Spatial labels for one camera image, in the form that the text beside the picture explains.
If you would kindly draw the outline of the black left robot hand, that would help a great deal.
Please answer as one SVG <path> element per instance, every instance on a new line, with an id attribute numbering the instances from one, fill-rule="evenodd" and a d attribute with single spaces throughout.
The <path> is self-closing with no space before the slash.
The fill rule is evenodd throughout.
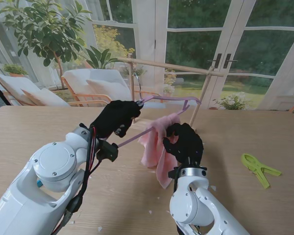
<path id="1" fill-rule="evenodd" d="M 90 128 L 95 128 L 96 136 L 100 139 L 108 138 L 112 133 L 123 138 L 133 119 L 141 114 L 143 105 L 142 101 L 111 101 L 90 124 Z"/>

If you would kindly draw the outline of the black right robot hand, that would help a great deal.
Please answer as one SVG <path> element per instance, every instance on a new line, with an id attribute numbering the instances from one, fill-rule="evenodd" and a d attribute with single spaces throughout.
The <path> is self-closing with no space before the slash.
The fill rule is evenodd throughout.
<path id="1" fill-rule="evenodd" d="M 163 138 L 165 150 L 181 164 L 200 166 L 204 147 L 195 130 L 187 123 L 174 123 L 166 132 Z"/>

